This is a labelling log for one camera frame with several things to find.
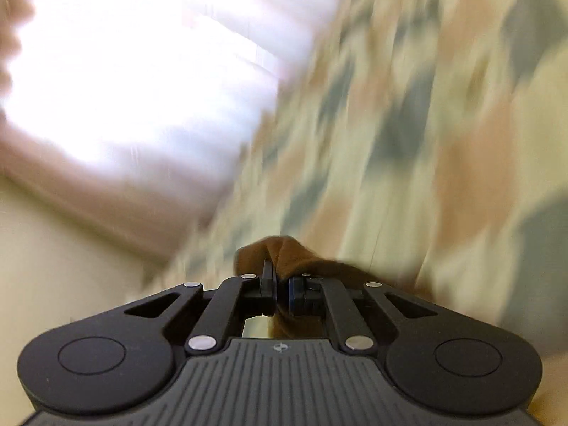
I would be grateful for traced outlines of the brown garment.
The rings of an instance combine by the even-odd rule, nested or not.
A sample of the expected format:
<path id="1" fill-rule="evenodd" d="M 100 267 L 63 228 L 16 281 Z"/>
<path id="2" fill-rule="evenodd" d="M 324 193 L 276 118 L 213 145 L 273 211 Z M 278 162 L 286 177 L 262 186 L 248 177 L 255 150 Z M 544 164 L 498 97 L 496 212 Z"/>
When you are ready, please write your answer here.
<path id="1" fill-rule="evenodd" d="M 319 293 L 322 282 L 335 280 L 345 289 L 360 290 L 368 282 L 382 283 L 394 289 L 415 295 L 432 302 L 431 287 L 419 278 L 417 267 L 410 269 L 372 269 L 366 270 L 354 263 L 326 259 L 306 248 L 291 236 L 268 236 L 246 245 L 235 253 L 234 273 L 260 273 L 266 263 L 273 265 L 281 299 L 269 323 L 269 336 L 272 339 L 320 339 L 323 334 L 322 323 L 316 316 L 297 316 L 289 311 L 289 284 L 299 279 L 310 293 Z"/>

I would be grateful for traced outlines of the checkered quilt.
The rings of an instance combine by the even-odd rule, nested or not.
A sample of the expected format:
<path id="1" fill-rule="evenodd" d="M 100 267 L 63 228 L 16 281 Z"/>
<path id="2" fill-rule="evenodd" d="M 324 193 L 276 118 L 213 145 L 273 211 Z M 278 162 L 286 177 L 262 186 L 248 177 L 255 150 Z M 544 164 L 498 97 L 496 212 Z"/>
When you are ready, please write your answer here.
<path id="1" fill-rule="evenodd" d="M 346 0 L 152 289 L 309 250 L 567 348 L 567 0 Z"/>

